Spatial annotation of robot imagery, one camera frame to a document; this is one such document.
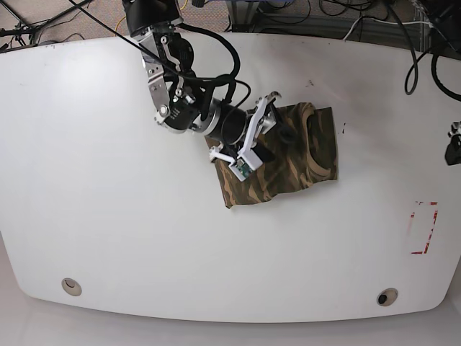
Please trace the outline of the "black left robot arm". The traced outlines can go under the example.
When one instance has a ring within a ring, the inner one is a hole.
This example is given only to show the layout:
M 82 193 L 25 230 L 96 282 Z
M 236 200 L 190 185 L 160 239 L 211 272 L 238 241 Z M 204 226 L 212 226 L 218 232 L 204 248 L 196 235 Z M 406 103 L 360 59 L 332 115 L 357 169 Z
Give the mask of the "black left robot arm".
M 409 68 L 404 82 L 404 90 L 407 95 L 411 95 L 416 90 L 419 81 L 419 61 L 426 55 L 431 54 L 431 76 L 439 91 L 448 96 L 450 99 L 460 101 L 460 94 L 453 92 L 443 85 L 437 72 L 439 57 L 448 49 L 460 53 L 460 2 L 455 0 L 446 1 L 413 1 L 412 4 L 421 12 L 430 26 L 429 33 L 426 35 L 426 41 L 429 47 L 416 55 L 416 51 L 399 16 L 391 9 L 390 2 L 384 1 L 385 8 L 395 19 L 396 24 L 403 32 L 403 36 L 408 43 L 411 52 L 413 64 Z

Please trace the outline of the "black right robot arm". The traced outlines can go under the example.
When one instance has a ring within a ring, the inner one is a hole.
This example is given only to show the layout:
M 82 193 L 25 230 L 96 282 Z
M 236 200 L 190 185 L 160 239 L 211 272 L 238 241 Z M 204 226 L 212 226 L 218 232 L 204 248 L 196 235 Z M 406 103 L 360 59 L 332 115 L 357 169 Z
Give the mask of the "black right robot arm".
M 258 139 L 271 130 L 281 142 L 295 142 L 295 132 L 274 106 L 278 93 L 261 98 L 250 111 L 232 105 L 236 87 L 250 86 L 238 80 L 240 57 L 223 36 L 186 25 L 177 1 L 124 1 L 122 5 L 128 31 L 149 75 L 159 125 L 178 133 L 193 130 L 214 140 L 210 160 L 219 159 L 232 167 L 247 165 L 255 169 L 273 161 L 274 153 Z M 231 55 L 230 73 L 196 75 L 192 45 L 176 31 L 178 28 L 217 40 Z

